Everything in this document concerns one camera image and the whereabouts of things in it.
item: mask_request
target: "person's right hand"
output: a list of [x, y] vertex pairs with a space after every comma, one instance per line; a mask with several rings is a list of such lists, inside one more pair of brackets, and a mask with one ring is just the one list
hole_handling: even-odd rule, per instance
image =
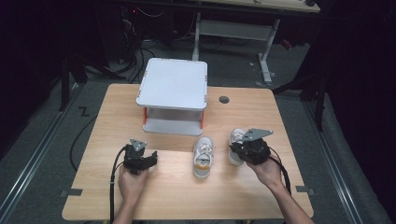
[[274, 161], [268, 159], [268, 161], [258, 165], [247, 162], [247, 166], [256, 173], [256, 176], [268, 189], [284, 187], [280, 175], [280, 167]]

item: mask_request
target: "white desk leg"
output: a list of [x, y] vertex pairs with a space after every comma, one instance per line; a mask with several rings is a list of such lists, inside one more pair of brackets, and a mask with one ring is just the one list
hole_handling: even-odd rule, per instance
[[260, 66], [262, 68], [262, 76], [264, 77], [265, 84], [272, 84], [271, 74], [270, 71], [268, 70], [268, 65], [266, 60], [268, 53], [270, 52], [272, 43], [274, 41], [274, 37], [276, 35], [277, 26], [279, 25], [279, 22], [280, 20], [275, 20], [274, 25], [272, 26], [272, 29], [268, 35], [268, 40], [265, 46], [264, 53], [259, 54]]
[[199, 35], [200, 35], [200, 24], [201, 24], [201, 12], [197, 12], [197, 22], [195, 24], [195, 44], [194, 52], [192, 53], [192, 60], [199, 60]]

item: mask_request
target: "shoe tongue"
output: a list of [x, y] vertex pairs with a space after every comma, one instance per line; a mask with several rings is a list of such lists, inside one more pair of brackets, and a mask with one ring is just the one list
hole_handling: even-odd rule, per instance
[[204, 160], [209, 160], [210, 158], [209, 158], [209, 156], [207, 155], [207, 154], [201, 154], [201, 155], [199, 155], [198, 157], [197, 157], [197, 160], [201, 160], [201, 161], [204, 161]]

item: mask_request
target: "hand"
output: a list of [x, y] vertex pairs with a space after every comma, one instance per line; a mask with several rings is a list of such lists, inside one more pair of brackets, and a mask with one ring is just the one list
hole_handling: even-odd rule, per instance
[[124, 202], [137, 200], [146, 184], [148, 174], [149, 169], [142, 171], [140, 175], [132, 175], [123, 165], [120, 166], [119, 188]]
[[282, 177], [280, 175], [280, 167], [274, 161], [268, 160], [259, 165], [253, 165], [247, 162], [247, 166], [256, 173], [260, 182], [262, 182], [268, 189], [284, 187]]

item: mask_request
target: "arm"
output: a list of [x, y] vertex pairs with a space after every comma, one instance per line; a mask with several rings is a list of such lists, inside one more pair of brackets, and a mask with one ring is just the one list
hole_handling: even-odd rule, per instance
[[291, 197], [288, 190], [282, 183], [280, 168], [272, 160], [268, 160], [260, 165], [248, 163], [259, 180], [274, 194], [280, 211], [286, 223], [314, 223], [299, 204]]
[[145, 186], [148, 173], [149, 170], [144, 170], [140, 175], [131, 175], [123, 165], [120, 166], [119, 188], [122, 195], [122, 204], [113, 222], [114, 224], [132, 223], [134, 209]]

